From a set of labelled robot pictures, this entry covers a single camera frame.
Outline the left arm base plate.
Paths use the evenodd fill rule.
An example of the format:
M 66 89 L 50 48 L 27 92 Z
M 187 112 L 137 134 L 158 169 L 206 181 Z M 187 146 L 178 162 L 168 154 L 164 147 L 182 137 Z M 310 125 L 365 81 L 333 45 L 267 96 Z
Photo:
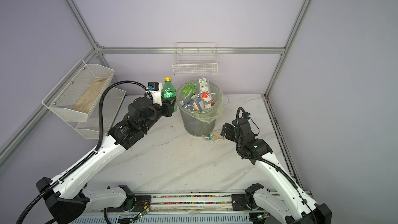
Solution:
M 135 197 L 128 197 L 121 206 L 107 208 L 108 213 L 116 212 L 141 212 L 144 207 L 150 206 L 152 196 L 150 195 L 136 195 Z

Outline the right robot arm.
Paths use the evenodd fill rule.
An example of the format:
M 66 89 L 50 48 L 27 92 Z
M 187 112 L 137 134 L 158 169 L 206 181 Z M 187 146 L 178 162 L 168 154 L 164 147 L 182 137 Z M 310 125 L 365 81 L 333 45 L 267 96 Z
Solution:
M 241 159 L 249 160 L 265 174 L 280 197 L 273 196 L 263 185 L 256 183 L 245 190 L 247 207 L 252 210 L 261 208 L 282 224 L 331 223 L 330 208 L 317 203 L 295 182 L 269 144 L 252 131 L 250 119 L 251 115 L 239 107 L 232 123 L 223 125 L 221 136 L 234 142 Z

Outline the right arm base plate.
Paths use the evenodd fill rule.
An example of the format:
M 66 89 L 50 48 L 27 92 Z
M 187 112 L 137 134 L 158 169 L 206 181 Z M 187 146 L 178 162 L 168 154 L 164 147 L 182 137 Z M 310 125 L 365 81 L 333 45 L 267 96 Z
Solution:
M 254 211 L 259 208 L 252 194 L 232 194 L 231 198 L 234 211 Z

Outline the white red label bottle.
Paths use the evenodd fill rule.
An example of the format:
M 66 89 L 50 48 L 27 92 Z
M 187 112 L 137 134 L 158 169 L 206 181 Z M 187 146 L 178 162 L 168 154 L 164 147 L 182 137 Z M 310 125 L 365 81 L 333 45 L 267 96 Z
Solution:
M 212 107 L 212 95 L 210 91 L 210 83 L 206 78 L 199 79 L 200 94 L 205 109 Z

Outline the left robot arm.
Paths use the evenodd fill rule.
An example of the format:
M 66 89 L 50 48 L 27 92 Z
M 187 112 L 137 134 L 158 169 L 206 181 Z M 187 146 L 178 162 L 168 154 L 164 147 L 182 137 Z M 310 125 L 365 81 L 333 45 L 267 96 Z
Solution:
M 129 105 L 125 118 L 107 132 L 104 131 L 103 106 L 107 93 L 122 84 L 133 84 L 145 90 Z M 97 145 L 84 157 L 63 173 L 53 177 L 44 177 L 37 182 L 39 195 L 23 210 L 17 223 L 21 224 L 32 208 L 44 199 L 53 219 L 50 223 L 69 224 L 83 213 L 97 209 L 121 208 L 130 210 L 130 202 L 135 194 L 127 185 L 114 189 L 95 192 L 87 190 L 89 180 L 112 160 L 129 150 L 135 143 L 144 138 L 148 131 L 161 117 L 171 117 L 174 113 L 177 98 L 175 96 L 161 99 L 156 103 L 150 88 L 141 83 L 125 80 L 106 88 L 98 104 L 99 137 Z

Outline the small green label bottle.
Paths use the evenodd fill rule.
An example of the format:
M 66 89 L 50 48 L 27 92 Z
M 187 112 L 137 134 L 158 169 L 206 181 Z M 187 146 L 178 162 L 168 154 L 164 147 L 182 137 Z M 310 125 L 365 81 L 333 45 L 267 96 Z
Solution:
M 197 86 L 195 83 L 188 82 L 184 86 L 181 93 L 184 97 L 191 98 L 195 94 L 196 89 L 197 89 Z

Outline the green soda bottle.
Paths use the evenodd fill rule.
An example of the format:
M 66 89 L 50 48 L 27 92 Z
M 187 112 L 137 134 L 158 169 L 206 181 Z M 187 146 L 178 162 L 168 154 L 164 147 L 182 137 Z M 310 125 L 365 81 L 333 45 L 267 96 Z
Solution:
M 172 84 L 171 77 L 164 78 L 164 85 L 161 90 L 161 98 L 162 98 L 162 103 L 165 99 L 173 98 L 174 99 L 174 113 L 177 112 L 177 93 L 176 93 L 176 88 Z

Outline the clear bottle orange cap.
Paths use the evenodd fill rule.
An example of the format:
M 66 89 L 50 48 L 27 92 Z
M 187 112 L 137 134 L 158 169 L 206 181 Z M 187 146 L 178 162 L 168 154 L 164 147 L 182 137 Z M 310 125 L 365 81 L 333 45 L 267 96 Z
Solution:
M 195 111 L 197 111 L 197 112 L 205 111 L 204 103 L 203 103 L 202 99 L 198 95 L 196 95 L 196 94 L 193 95 L 191 97 L 191 102 L 192 102 L 192 105 L 193 105 L 193 108 L 194 108 Z

